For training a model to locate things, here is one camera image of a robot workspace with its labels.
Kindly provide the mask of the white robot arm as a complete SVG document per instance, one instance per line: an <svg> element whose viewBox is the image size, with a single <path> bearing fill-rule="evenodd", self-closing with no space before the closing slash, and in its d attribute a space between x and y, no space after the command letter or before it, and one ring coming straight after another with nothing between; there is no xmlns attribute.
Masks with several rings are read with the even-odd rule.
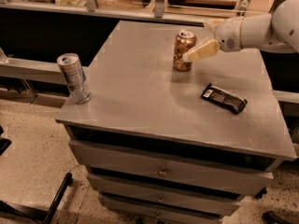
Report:
<svg viewBox="0 0 299 224"><path fill-rule="evenodd" d="M282 2L273 13L233 17L205 22L213 34L183 54L184 62L215 55L219 50L235 52L258 49L273 53L299 52L299 0Z"/></svg>

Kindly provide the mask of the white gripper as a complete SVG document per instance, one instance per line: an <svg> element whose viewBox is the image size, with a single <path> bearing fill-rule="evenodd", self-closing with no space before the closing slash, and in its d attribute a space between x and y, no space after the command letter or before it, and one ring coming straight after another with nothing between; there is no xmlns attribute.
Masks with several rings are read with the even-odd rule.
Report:
<svg viewBox="0 0 299 224"><path fill-rule="evenodd" d="M243 17L229 19L209 19L204 22L204 26L214 39L204 39L199 45L189 49L183 54L184 62L193 62L216 55L219 50L225 52L240 51L241 47L241 27Z"/></svg>

